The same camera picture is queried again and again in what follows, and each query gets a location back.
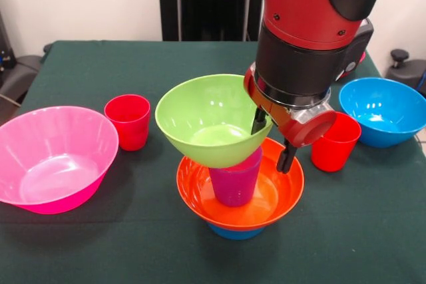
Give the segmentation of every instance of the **pink bowl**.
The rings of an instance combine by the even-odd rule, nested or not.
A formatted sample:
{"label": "pink bowl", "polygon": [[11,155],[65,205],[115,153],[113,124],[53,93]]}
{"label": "pink bowl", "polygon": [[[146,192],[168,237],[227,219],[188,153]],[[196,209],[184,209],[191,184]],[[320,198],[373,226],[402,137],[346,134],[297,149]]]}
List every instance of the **pink bowl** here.
{"label": "pink bowl", "polygon": [[101,113],[53,106],[0,126],[0,201],[41,214],[63,213],[98,189],[118,150]]}

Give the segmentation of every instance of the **bowl rim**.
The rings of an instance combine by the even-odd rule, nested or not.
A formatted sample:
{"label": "bowl rim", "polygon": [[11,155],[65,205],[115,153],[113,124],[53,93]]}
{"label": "bowl rim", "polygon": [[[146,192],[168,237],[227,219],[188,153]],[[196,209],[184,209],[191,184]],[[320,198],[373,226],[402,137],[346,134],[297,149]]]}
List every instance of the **bowl rim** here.
{"label": "bowl rim", "polygon": [[[378,80],[378,81],[385,81],[385,82],[395,83],[395,84],[397,84],[397,85],[399,85],[399,86],[401,86],[401,87],[405,88],[406,90],[411,91],[413,94],[415,94],[415,95],[417,95],[419,98],[421,98],[421,100],[424,100],[424,105],[426,106],[426,98],[425,98],[425,97],[423,97],[423,96],[422,96],[419,92],[417,92],[416,90],[414,90],[414,89],[413,89],[413,88],[411,88],[410,86],[407,86],[406,84],[404,84],[404,83],[402,83],[402,82],[398,82],[398,81],[391,80],[391,79],[386,79],[386,78],[381,78],[381,77],[379,77],[379,76],[367,76],[367,77],[364,77],[364,78],[359,78],[359,79],[351,80],[351,81],[349,81],[347,84],[345,84],[345,85],[344,85],[344,86],[340,89],[340,92],[339,92],[339,103],[340,103],[340,107],[341,107],[341,109],[342,109],[342,110],[343,110],[346,114],[348,114],[348,115],[352,116],[352,114],[348,111],[348,109],[347,109],[347,108],[345,108],[345,106],[344,106],[344,105],[343,105],[343,103],[342,103],[342,98],[341,98],[341,96],[342,96],[342,93],[344,92],[344,90],[348,90],[347,88],[348,88],[349,86],[351,86],[351,85],[355,84],[356,82],[371,81],[371,80],[374,80],[374,81]],[[421,129],[423,129],[423,128],[425,127],[425,124],[423,124],[423,125],[421,125],[420,127],[416,128],[416,129],[412,129],[412,130],[408,130],[408,131],[398,131],[398,132],[395,132],[395,131],[388,131],[388,130],[378,129],[378,128],[375,128],[375,127],[373,127],[373,126],[369,126],[368,124],[361,123],[361,122],[359,122],[359,124],[360,124],[361,126],[365,126],[365,127],[370,128],[370,129],[372,129],[372,130],[375,130],[375,131],[378,131],[378,132],[383,132],[383,133],[388,133],[388,134],[411,134],[411,133],[416,133],[416,132],[420,131]]]}
{"label": "bowl rim", "polygon": [[[185,84],[188,84],[190,82],[194,82],[197,80],[200,80],[202,78],[216,78],[216,77],[224,77],[224,76],[229,76],[232,78],[241,78],[244,79],[244,76],[240,75],[240,74],[232,74],[232,73],[217,73],[217,74],[208,74],[206,76],[198,76],[196,78],[192,78],[189,79],[187,81],[181,82],[180,84],[174,86],[173,88],[171,88],[169,91],[167,91],[162,97],[161,99],[158,101],[156,107],[155,107],[155,113],[154,113],[154,117],[155,117],[155,122],[157,123],[157,126],[160,128],[161,132],[163,134],[165,134],[168,138],[170,138],[171,140],[178,142],[180,144],[183,144],[185,146],[192,146],[192,147],[197,147],[197,148],[212,148],[213,146],[209,146],[209,145],[205,145],[205,144],[196,144],[196,143],[189,143],[187,141],[183,141],[181,139],[178,139],[174,136],[171,136],[161,125],[160,121],[158,120],[158,107],[162,104],[162,102],[164,101],[164,99],[174,90],[176,90],[177,88],[180,88],[181,86],[184,86]],[[255,136],[259,136],[261,134],[264,133],[264,131],[266,130],[270,130],[272,128],[272,125],[274,123],[272,122],[272,119],[270,118],[269,115],[267,115],[266,117],[266,125],[259,131],[257,131],[257,133],[250,135],[250,137],[255,137]],[[223,147],[223,146],[231,146],[231,145],[238,145],[240,143],[244,143],[245,141],[247,141],[247,139],[238,141],[238,142],[231,142],[231,143],[223,143],[223,144],[215,144],[214,147]]]}
{"label": "bowl rim", "polygon": [[114,162],[114,160],[116,158],[116,155],[118,153],[118,132],[117,132],[116,128],[111,123],[111,121],[106,116],[104,116],[102,113],[100,113],[100,112],[98,112],[96,110],[90,109],[90,108],[86,108],[84,106],[73,106],[73,105],[47,106],[47,107],[44,107],[44,108],[38,108],[38,109],[30,110],[30,111],[27,111],[26,113],[18,115],[17,117],[9,120],[8,122],[4,123],[2,126],[0,126],[0,131],[4,130],[5,128],[7,128],[10,125],[13,125],[13,123],[20,121],[22,118],[26,118],[26,117],[28,117],[30,115],[34,115],[34,114],[39,113],[39,112],[44,112],[46,110],[54,110],[54,109],[57,109],[57,110],[59,110],[59,109],[80,109],[80,110],[87,111],[87,112],[89,112],[91,114],[94,114],[96,116],[99,116],[99,117],[101,117],[101,118],[103,118],[105,120],[105,122],[107,123],[107,126],[110,126],[110,128],[112,128],[112,132],[114,132],[113,134],[114,134],[114,142],[115,142],[115,144],[114,144],[114,146],[112,148],[115,151],[112,153],[113,156],[111,156],[111,159],[108,161],[108,165],[105,166],[105,168],[98,174],[98,176],[96,178],[94,178],[89,183],[87,183],[87,185],[85,185],[81,189],[79,189],[77,191],[74,191],[74,192],[71,192],[71,193],[69,193],[69,194],[67,194],[65,196],[60,196],[60,197],[57,197],[57,198],[52,198],[49,201],[45,200],[45,201],[31,202],[31,203],[18,202],[18,201],[10,201],[10,200],[5,200],[2,197],[0,197],[0,202],[11,204],[11,205],[14,205],[14,206],[39,206],[39,205],[51,204],[52,202],[63,200],[65,198],[73,196],[76,193],[79,193],[81,190],[84,190],[85,188],[89,187],[91,184],[93,184],[99,178],[102,178],[107,173],[108,169],[111,167],[111,164]]}
{"label": "bowl rim", "polygon": [[[262,142],[262,147],[264,147],[264,144],[275,144],[275,145],[284,149],[284,146],[282,144],[280,144],[279,142],[275,141],[274,139],[271,139],[271,138],[268,138],[268,137],[266,137],[265,140]],[[299,190],[299,194],[297,195],[297,198],[295,199],[294,203],[292,203],[291,206],[288,209],[286,209],[285,211],[283,211],[281,214],[277,215],[273,219],[267,219],[266,221],[263,221],[262,223],[257,223],[257,224],[252,224],[252,225],[238,226],[238,225],[232,225],[232,224],[217,222],[217,221],[205,216],[204,214],[201,214],[200,212],[198,212],[195,208],[193,208],[185,200],[185,198],[183,196],[183,190],[181,190],[182,188],[180,187],[180,184],[179,184],[179,170],[180,170],[180,167],[181,167],[183,161],[186,158],[189,159],[190,161],[193,161],[195,164],[198,164],[199,166],[203,167],[202,164],[195,162],[194,160],[190,159],[187,156],[184,156],[181,159],[181,161],[179,161],[178,169],[176,171],[176,185],[177,185],[179,196],[180,196],[181,200],[185,203],[185,205],[188,208],[191,209],[191,211],[193,211],[198,217],[201,217],[204,221],[211,223],[211,224],[214,224],[217,227],[221,227],[221,228],[228,229],[228,230],[231,230],[231,231],[250,231],[250,230],[254,230],[254,229],[259,229],[261,227],[266,227],[268,225],[271,225],[271,224],[277,222],[279,219],[281,219],[283,216],[285,216],[286,214],[288,214],[290,211],[292,211],[295,208],[295,206],[299,203],[300,199],[302,198],[303,192],[305,190],[305,172],[304,172],[304,169],[302,168],[302,165],[300,164],[299,159],[294,157],[294,161],[293,161],[292,166],[296,165],[298,170],[300,171],[301,179],[302,179],[302,185],[301,185],[301,188]]]}

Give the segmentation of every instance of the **green bowl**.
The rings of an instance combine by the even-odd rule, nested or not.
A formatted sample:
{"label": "green bowl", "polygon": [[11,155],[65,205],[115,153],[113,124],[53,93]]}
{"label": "green bowl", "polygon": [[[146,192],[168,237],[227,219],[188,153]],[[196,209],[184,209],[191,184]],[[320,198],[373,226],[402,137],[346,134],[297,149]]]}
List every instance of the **green bowl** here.
{"label": "green bowl", "polygon": [[272,128],[251,135],[256,105],[243,86],[244,77],[213,74],[175,86],[158,102],[155,120],[167,139],[185,156],[210,168],[244,161]]}

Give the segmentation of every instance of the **plastic bowl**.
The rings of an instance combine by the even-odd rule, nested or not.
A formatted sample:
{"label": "plastic bowl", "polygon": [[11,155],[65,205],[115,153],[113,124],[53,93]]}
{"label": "plastic bowl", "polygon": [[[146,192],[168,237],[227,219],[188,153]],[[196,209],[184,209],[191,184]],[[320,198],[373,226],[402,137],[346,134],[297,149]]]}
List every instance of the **plastic bowl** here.
{"label": "plastic bowl", "polygon": [[210,168],[245,160],[272,128],[251,135],[256,105],[244,91],[244,77],[214,74],[183,82],[158,103],[155,120],[167,139],[185,156]]}
{"label": "plastic bowl", "polygon": [[118,150],[102,114],[78,106],[28,112],[0,127],[0,201],[62,213],[98,189]]}
{"label": "plastic bowl", "polygon": [[353,80],[340,90],[339,101],[342,110],[361,125],[359,141],[369,146],[394,146],[426,126],[426,99],[400,82]]}
{"label": "plastic bowl", "polygon": [[218,235],[248,239],[285,216],[297,204],[304,189],[304,173],[297,158],[287,174],[276,170],[284,147],[266,138],[253,198],[244,206],[231,208],[214,196],[208,168],[183,157],[176,174],[180,197]]}

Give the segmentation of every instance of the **magenta cup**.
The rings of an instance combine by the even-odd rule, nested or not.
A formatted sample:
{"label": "magenta cup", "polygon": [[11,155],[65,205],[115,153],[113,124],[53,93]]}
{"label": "magenta cup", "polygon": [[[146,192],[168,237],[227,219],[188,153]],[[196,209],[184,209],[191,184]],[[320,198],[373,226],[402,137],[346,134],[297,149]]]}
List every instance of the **magenta cup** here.
{"label": "magenta cup", "polygon": [[253,197],[258,179],[262,148],[236,166],[224,169],[209,168],[214,195],[225,206],[243,206]]}
{"label": "magenta cup", "polygon": [[120,147],[126,151],[141,149],[148,138],[150,103],[143,96],[125,94],[109,101],[105,116],[118,132]]}

